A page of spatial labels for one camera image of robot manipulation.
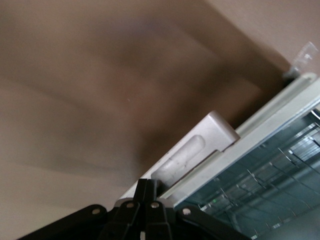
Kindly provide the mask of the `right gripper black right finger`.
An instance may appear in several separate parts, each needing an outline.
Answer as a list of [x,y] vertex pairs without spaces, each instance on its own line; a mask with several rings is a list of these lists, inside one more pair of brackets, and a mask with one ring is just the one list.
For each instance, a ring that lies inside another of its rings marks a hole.
[[175,210],[157,197],[159,183],[139,179],[136,200],[143,207],[142,221],[147,240],[248,240],[249,237],[206,214],[195,206]]

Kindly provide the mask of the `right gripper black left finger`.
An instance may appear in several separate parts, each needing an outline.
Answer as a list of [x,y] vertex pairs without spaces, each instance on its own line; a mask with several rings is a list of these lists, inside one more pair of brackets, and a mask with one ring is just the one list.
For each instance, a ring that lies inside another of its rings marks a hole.
[[148,188],[147,179],[139,179],[133,198],[123,198],[113,209],[89,205],[23,237],[22,240],[125,240],[140,238],[139,214]]

